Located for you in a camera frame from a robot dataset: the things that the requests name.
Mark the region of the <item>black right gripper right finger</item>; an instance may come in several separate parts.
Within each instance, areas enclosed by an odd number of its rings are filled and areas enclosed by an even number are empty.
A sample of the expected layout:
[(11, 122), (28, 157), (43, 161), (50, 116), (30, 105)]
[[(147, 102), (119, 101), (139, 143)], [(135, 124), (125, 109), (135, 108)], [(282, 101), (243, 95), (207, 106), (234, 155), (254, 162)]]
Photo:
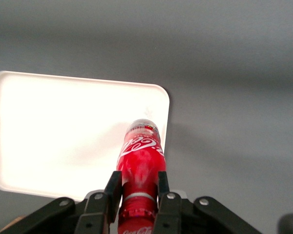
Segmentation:
[(154, 234), (258, 234), (255, 227), (210, 196), (190, 202), (169, 189), (167, 173), (158, 173), (159, 210)]

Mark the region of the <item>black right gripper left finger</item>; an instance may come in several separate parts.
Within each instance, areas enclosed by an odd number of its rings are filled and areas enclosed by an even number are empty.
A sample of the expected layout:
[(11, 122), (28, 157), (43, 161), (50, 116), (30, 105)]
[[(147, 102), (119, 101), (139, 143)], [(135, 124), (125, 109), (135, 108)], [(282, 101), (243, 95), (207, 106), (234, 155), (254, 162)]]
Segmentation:
[(89, 192), (82, 202), (57, 198), (17, 218), (1, 234), (108, 234), (122, 196), (122, 173), (114, 171), (104, 190)]

